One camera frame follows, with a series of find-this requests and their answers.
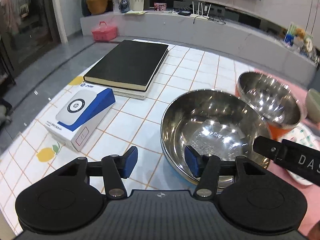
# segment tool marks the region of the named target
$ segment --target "stack of books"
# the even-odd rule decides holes
[[[113,93],[145,99],[168,54],[168,45],[124,40],[87,74],[86,82],[112,88]]]

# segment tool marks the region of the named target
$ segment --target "product box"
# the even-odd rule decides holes
[[[62,108],[46,117],[45,127],[58,141],[80,151],[115,101],[112,89],[82,83]]]

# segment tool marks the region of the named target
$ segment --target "pink picture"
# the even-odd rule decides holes
[[[154,7],[155,7],[155,11],[165,11],[167,9],[167,4],[155,2]]]

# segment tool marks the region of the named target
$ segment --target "gray tile floor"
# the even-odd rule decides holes
[[[120,36],[113,40],[114,43],[94,43],[90,36],[83,37],[82,35],[78,35],[71,39],[68,44],[57,46],[29,66],[16,78],[17,85],[12,87],[4,96],[4,99],[13,105],[14,112],[12,114],[12,123],[0,130],[0,155],[18,133],[23,132],[26,126],[31,123],[48,103],[49,98],[53,98],[74,77],[105,56],[119,42],[124,39],[130,40],[135,38],[137,37]],[[172,41],[148,40],[168,42],[170,44],[214,52],[281,76],[279,73],[273,73],[270,69],[266,69],[263,66],[219,51]]]

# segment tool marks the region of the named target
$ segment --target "green bowl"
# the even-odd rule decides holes
[[[311,88],[306,97],[308,118],[314,123],[320,123],[320,93]]]

